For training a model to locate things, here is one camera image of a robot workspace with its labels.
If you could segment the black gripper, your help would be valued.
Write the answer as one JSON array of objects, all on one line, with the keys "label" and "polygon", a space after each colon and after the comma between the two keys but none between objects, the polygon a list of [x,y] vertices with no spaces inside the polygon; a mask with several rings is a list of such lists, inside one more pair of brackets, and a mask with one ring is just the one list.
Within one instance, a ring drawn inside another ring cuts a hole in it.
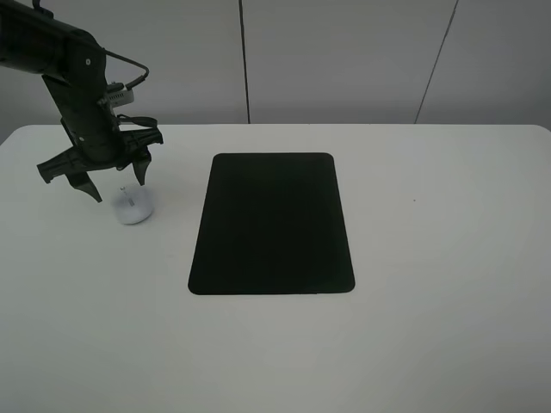
[{"label": "black gripper", "polygon": [[152,161],[149,147],[164,142],[155,119],[123,114],[115,117],[112,127],[97,133],[68,135],[72,147],[39,164],[40,176],[47,183],[56,177],[65,176],[74,189],[86,193],[97,203],[102,202],[102,197],[88,175],[91,171],[121,171],[131,165],[139,185],[144,186],[146,172]]}]

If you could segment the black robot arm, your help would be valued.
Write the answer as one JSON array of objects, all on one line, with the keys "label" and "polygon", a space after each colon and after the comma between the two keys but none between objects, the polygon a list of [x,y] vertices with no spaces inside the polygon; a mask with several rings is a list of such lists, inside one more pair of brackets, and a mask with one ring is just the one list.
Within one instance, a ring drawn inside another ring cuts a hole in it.
[{"label": "black robot arm", "polygon": [[133,167],[139,185],[152,161],[150,145],[162,144],[156,119],[116,114],[133,102],[147,66],[101,47],[87,31],[55,19],[34,1],[1,3],[1,65],[41,76],[71,147],[40,163],[45,182],[64,176],[76,190],[102,199],[89,173]]}]

